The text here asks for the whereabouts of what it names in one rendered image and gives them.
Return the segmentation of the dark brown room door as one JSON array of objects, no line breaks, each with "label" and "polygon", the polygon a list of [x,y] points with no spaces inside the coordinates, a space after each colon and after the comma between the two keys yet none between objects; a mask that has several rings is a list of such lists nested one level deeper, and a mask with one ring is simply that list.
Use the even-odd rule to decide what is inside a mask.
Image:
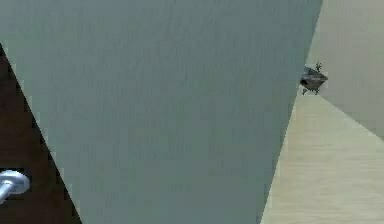
[{"label": "dark brown room door", "polygon": [[0,224],[83,224],[0,44],[0,172],[30,188],[0,204]]}]

